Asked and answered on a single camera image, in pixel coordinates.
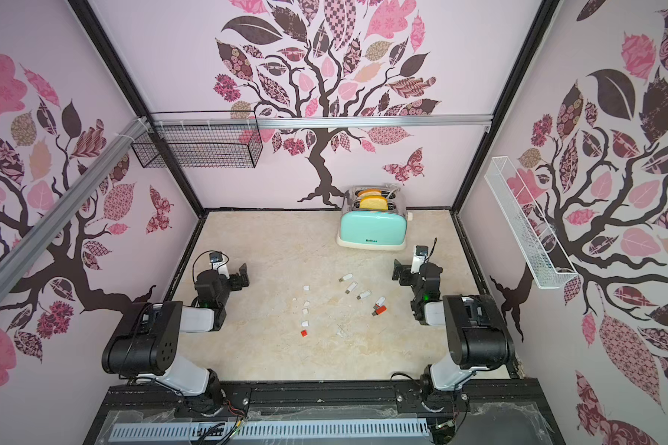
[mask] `marble floor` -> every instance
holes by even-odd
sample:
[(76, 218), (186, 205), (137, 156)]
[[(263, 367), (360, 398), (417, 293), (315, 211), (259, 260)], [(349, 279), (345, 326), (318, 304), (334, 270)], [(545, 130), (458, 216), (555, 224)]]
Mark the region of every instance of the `marble floor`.
[[(411, 289), (391, 280), (394, 258), (410, 263), (413, 247), (431, 246), (437, 236), (431, 261), (444, 269), (444, 295), (475, 294), (477, 288), (448, 211), (412, 213), (408, 247), (399, 252), (337, 245), (338, 211), (210, 213), (174, 299), (193, 300), (191, 264), (209, 249), (230, 257), (231, 272), (247, 263), (250, 286), (231, 294), (220, 331), (181, 334), (179, 352), (222, 380), (387, 379), (396, 371), (417, 377), (447, 353), (445, 329), (414, 320)], [(208, 267), (203, 255), (196, 275)], [(351, 280), (338, 280), (347, 273), (359, 283), (348, 295)], [(357, 300), (364, 290), (372, 296)], [(387, 310), (374, 317), (381, 296)], [(300, 334), (304, 320), (306, 337)], [(508, 374), (501, 367), (479, 378)]]

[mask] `white usb cap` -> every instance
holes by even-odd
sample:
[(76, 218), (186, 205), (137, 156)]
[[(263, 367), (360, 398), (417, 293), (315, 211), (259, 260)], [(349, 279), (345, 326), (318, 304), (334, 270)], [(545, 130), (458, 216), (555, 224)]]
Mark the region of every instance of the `white usb cap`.
[(359, 285), (359, 283), (354, 281), (353, 283), (349, 284), (349, 287), (344, 292), (351, 293), (351, 291), (356, 289), (356, 286), (358, 286), (358, 285)]

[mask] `wire mesh basket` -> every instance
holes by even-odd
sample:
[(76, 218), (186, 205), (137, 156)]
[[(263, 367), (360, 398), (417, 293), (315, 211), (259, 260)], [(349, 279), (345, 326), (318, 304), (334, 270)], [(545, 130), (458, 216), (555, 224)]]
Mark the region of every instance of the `wire mesh basket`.
[[(255, 168), (262, 153), (257, 119), (223, 121), (227, 122), (159, 121), (151, 131), (166, 141), (181, 167)], [(131, 146), (144, 168), (166, 166), (150, 132), (136, 138)]]
[[(507, 219), (537, 286), (540, 289), (559, 289), (576, 277), (578, 273), (559, 243), (553, 226), (512, 161), (507, 156), (493, 157), (485, 180)], [(510, 183), (519, 190), (513, 191)], [(548, 253), (553, 249), (561, 252), (554, 261)]]

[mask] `mint green toaster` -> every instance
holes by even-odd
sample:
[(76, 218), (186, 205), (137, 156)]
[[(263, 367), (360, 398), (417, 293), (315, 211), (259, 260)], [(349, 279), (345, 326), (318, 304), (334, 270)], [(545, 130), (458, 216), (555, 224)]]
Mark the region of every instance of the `mint green toaster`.
[[(368, 189), (381, 191), (387, 210), (360, 209), (358, 194)], [(343, 247), (399, 251), (406, 247), (406, 204), (397, 187), (352, 187), (344, 193), (341, 222), (336, 237)]]

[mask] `wallpaper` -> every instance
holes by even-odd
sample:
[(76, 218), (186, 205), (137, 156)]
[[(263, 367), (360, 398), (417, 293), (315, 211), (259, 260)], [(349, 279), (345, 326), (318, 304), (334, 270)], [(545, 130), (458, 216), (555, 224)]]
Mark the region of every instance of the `wallpaper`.
[[(139, 2), (93, 4), (153, 111), (223, 110), (220, 118), (247, 118), (252, 110), (259, 120), (489, 114), (538, 1), (453, 6), (416, 0), (191, 0), (183, 9), (158, 2), (149, 21)], [(216, 23), (200, 28), (202, 17)], [(479, 20), (489, 32), (477, 32), (472, 23)], [(132, 38), (134, 31), (148, 36), (166, 22), (188, 23), (193, 30), (175, 33), (166, 26), (165, 34), (154, 36), (163, 45), (160, 54), (150, 58), (143, 40)], [(265, 147), (254, 173), (185, 172), (206, 207), (333, 207), (348, 187), (383, 183), (401, 186), (411, 205), (451, 205), (464, 175), (457, 166), (472, 158), (483, 134), (482, 127), (263, 129)], [(244, 130), (240, 141), (250, 135)], [(452, 171), (432, 172), (432, 164)], [(265, 184), (268, 193), (262, 193)]]
[[(133, 119), (67, 4), (0, 2), (0, 261)], [(83, 440), (116, 382), (102, 349), (132, 301), (162, 298), (194, 223), (131, 152), (104, 178), (0, 304), (2, 441)]]
[(579, 273), (537, 289), (476, 183), (466, 228), (565, 439), (668, 444), (668, 2), (565, 2), (492, 155)]

